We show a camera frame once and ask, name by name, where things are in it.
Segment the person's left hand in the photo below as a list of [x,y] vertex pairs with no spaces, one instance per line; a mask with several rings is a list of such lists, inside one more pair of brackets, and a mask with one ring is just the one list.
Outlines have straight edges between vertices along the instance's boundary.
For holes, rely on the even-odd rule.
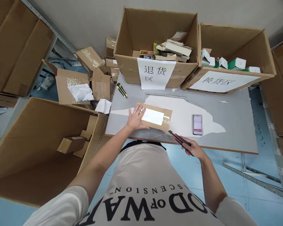
[[144,108],[142,112],[142,105],[136,105],[134,112],[131,113],[131,109],[129,109],[129,118],[127,122],[127,126],[129,126],[132,130],[137,130],[137,129],[149,129],[148,126],[142,125],[142,116],[144,115],[146,109]]

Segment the person's right hand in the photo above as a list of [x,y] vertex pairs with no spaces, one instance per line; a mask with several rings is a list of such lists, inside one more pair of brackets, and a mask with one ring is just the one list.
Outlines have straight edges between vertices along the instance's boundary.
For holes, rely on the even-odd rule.
[[[183,147],[185,147],[186,149],[188,149],[192,155],[194,155],[196,158],[198,159],[204,159],[207,157],[207,154],[202,150],[201,147],[199,147],[199,145],[196,143],[196,141],[190,140],[188,138],[185,138],[183,136],[180,136],[182,139],[184,139],[185,141],[187,141],[189,144],[191,144],[191,146],[187,145],[186,143],[182,143]],[[190,156],[191,154],[189,152],[186,151],[186,154],[188,156]]]

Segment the hand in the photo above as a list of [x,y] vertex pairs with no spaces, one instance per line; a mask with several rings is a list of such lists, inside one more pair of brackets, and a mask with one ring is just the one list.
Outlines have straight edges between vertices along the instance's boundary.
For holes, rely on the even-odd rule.
[[187,145],[186,143],[182,143],[182,145],[183,145],[186,149],[188,149],[188,150],[192,153],[192,155],[194,155],[196,158],[198,158],[198,159],[204,159],[204,158],[208,157],[207,154],[202,150],[202,148],[199,147],[199,145],[196,143],[196,141],[190,140],[190,139],[185,138],[185,137],[183,137],[183,136],[180,136],[180,137],[181,137],[182,139],[184,139],[185,141],[187,141],[189,144],[191,144],[191,146],[189,146],[189,145]]
[[129,126],[133,131],[137,129],[149,129],[148,126],[142,125],[142,116],[144,115],[146,109],[142,110],[142,105],[136,105],[133,114],[131,113],[131,109],[129,109],[129,118],[127,122],[127,126]]

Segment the white t-shirt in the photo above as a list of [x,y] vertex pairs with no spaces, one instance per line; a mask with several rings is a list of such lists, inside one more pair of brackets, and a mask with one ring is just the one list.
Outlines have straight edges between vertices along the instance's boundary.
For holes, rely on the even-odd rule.
[[231,197],[214,215],[186,186],[167,152],[146,143],[119,154],[106,194],[87,211],[87,192],[74,186],[34,212],[24,225],[257,225]]

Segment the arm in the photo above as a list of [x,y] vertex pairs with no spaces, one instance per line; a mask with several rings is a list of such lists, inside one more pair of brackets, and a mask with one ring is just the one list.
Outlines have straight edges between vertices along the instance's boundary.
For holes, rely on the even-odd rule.
[[185,137],[182,138],[191,144],[191,147],[185,143],[183,143],[183,146],[200,160],[205,203],[210,208],[210,210],[213,211],[213,213],[216,213],[219,204],[225,197],[227,197],[227,193],[217,175],[212,161],[207,156],[207,154],[202,150],[201,147],[199,147],[199,145],[195,141],[187,139]]
[[131,110],[129,109],[129,118],[125,127],[113,136],[95,154],[87,166],[67,186],[67,188],[72,186],[83,187],[87,191],[89,204],[91,203],[105,172],[115,161],[129,135],[137,129],[149,129],[149,127],[141,124],[142,116],[146,110],[144,108],[140,113],[141,109],[142,105],[137,105],[133,113],[131,113]]

